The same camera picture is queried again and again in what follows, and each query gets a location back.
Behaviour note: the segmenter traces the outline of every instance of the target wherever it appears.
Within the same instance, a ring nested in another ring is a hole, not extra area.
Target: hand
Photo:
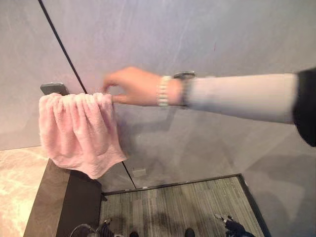
[[[161,76],[138,68],[128,67],[104,78],[103,90],[106,92],[110,86],[121,86],[125,94],[113,95],[112,101],[130,105],[156,106],[158,85]],[[180,105],[182,84],[173,79],[168,83],[167,96],[169,105]]]

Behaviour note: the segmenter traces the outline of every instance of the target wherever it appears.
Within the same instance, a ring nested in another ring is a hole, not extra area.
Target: watch
[[[173,75],[174,79],[179,79],[182,83],[183,91],[182,91],[182,97],[181,97],[181,106],[183,108],[189,106],[188,95],[191,89],[192,79],[194,79],[195,77],[196,77],[196,74],[194,71],[184,71],[184,72],[179,72]]]

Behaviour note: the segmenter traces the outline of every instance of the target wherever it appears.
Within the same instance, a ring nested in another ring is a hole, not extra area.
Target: wall
[[[40,85],[83,90],[37,0],[0,1],[0,150],[40,145]],[[123,165],[102,178],[103,190],[134,189]]]
[[[233,76],[295,72],[316,61],[313,0],[44,4],[89,93],[100,90],[103,74],[130,65],[160,75]],[[242,172],[273,236],[315,232],[315,150],[293,126],[116,109],[127,169],[147,171],[133,177],[137,187]]]

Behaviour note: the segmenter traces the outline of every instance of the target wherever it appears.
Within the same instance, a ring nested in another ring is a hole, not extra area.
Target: grey carpet
[[[129,236],[183,237],[191,227],[196,236],[225,236],[223,222],[214,217],[231,215],[257,237],[264,236],[237,177],[108,196],[100,221]]]

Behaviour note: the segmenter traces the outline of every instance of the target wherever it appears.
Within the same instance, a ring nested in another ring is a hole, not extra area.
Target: pink towel
[[[126,160],[109,94],[41,97],[39,130],[41,144],[57,166],[82,171],[91,179]]]

